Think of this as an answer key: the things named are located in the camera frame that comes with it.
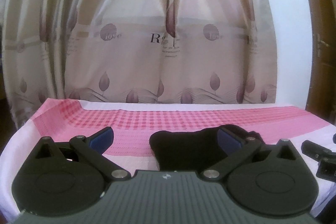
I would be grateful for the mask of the small black garment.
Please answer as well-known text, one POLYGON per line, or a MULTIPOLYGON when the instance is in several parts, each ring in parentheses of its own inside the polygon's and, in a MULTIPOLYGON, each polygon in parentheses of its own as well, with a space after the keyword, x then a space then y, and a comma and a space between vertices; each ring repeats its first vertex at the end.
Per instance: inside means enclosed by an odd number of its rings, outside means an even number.
POLYGON ((195 132, 158 131, 149 144, 161 171, 202 172, 240 150, 248 138, 264 143, 255 131, 225 124, 195 132))

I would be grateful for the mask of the pink checked bed sheet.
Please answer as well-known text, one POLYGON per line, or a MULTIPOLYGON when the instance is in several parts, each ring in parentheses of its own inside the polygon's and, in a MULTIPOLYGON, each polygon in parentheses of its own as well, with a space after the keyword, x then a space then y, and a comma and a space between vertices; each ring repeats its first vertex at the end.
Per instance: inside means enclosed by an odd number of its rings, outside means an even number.
POLYGON ((89 136, 104 127, 114 131, 112 147, 105 156, 134 172, 156 170, 150 149, 151 134, 198 131, 235 124, 255 131, 264 142, 291 140, 300 148, 305 140, 335 150, 335 126, 298 107, 287 104, 192 105, 99 103, 47 99, 36 113, 11 137, 1 155, 1 212, 8 221, 19 214, 11 184, 21 165, 43 136, 68 141, 76 135, 89 136))

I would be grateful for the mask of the beige leaf print curtain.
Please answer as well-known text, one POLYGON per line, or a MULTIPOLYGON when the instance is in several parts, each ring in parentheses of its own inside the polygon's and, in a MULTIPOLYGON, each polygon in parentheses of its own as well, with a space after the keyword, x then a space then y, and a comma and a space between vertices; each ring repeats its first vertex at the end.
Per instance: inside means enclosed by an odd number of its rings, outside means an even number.
POLYGON ((49 98, 276 100, 268 0, 1 0, 1 43, 17 127, 49 98))

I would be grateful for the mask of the brown wooden door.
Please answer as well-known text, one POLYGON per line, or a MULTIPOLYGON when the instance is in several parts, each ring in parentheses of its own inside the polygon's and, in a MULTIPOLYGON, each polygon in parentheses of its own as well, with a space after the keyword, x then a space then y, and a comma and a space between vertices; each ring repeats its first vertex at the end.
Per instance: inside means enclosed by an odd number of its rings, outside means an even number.
POLYGON ((335 0, 308 0, 312 65, 306 110, 335 123, 335 0))

